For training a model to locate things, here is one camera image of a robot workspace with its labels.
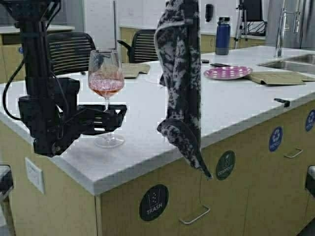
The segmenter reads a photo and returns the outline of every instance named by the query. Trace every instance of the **paper plate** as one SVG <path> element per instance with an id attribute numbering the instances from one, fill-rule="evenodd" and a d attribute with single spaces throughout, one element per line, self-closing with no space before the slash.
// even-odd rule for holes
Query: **paper plate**
<path id="1" fill-rule="evenodd" d="M 252 73 L 252 69 L 245 66 L 217 67 L 207 70 L 204 76 L 214 80 L 236 80 Z"/>

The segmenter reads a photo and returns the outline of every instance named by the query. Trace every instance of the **round sticker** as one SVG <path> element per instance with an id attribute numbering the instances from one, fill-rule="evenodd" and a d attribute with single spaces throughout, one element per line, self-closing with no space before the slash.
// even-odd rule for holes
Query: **round sticker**
<path id="1" fill-rule="evenodd" d="M 305 129 L 307 132 L 311 131 L 313 129 L 315 124 L 315 110 L 312 110 L 307 117 L 306 124 L 305 124 Z"/>
<path id="2" fill-rule="evenodd" d="M 140 217 L 144 221 L 157 219 L 165 210 L 168 203 L 168 189 L 164 185 L 152 187 L 142 198 Z"/>
<path id="3" fill-rule="evenodd" d="M 235 166 L 235 153 L 233 151 L 227 151 L 220 158 L 216 173 L 218 180 L 225 180 L 230 176 Z"/>
<path id="4" fill-rule="evenodd" d="M 277 127 L 271 134 L 270 140 L 269 140 L 269 150 L 271 152 L 274 152 L 278 149 L 282 142 L 283 137 L 283 129 L 282 127 Z"/>

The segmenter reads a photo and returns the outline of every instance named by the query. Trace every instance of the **wine glass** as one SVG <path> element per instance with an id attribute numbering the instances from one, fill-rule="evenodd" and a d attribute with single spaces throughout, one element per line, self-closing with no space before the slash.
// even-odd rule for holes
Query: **wine glass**
<path id="1" fill-rule="evenodd" d="M 89 87 L 105 98 L 105 110 L 109 108 L 109 98 L 125 85 L 122 64 L 115 50 L 91 51 L 89 65 Z M 96 138 L 95 144 L 102 148 L 115 148 L 124 143 L 121 135 L 108 133 Z"/>

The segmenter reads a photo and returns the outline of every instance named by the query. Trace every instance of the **monitor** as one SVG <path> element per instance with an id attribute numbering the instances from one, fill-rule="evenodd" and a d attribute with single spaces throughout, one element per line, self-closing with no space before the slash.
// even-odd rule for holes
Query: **monitor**
<path id="1" fill-rule="evenodd" d="M 262 0 L 244 0 L 244 9 L 247 10 L 247 22 L 263 21 Z"/>

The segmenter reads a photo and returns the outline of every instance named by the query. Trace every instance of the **blue recycling sticker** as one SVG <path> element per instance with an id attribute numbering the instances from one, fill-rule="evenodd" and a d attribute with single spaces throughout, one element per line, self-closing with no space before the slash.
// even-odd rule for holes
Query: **blue recycling sticker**
<path id="1" fill-rule="evenodd" d="M 281 145 L 282 138 L 284 135 L 284 131 L 282 127 L 277 127 L 271 134 L 270 140 L 269 140 L 269 150 L 271 152 L 274 152 L 278 149 L 278 147 Z"/>
<path id="2" fill-rule="evenodd" d="M 306 123 L 305 123 L 305 129 L 307 132 L 310 132 L 311 129 L 313 129 L 315 125 L 315 110 L 312 110 L 309 113 L 309 116 L 307 117 Z"/>

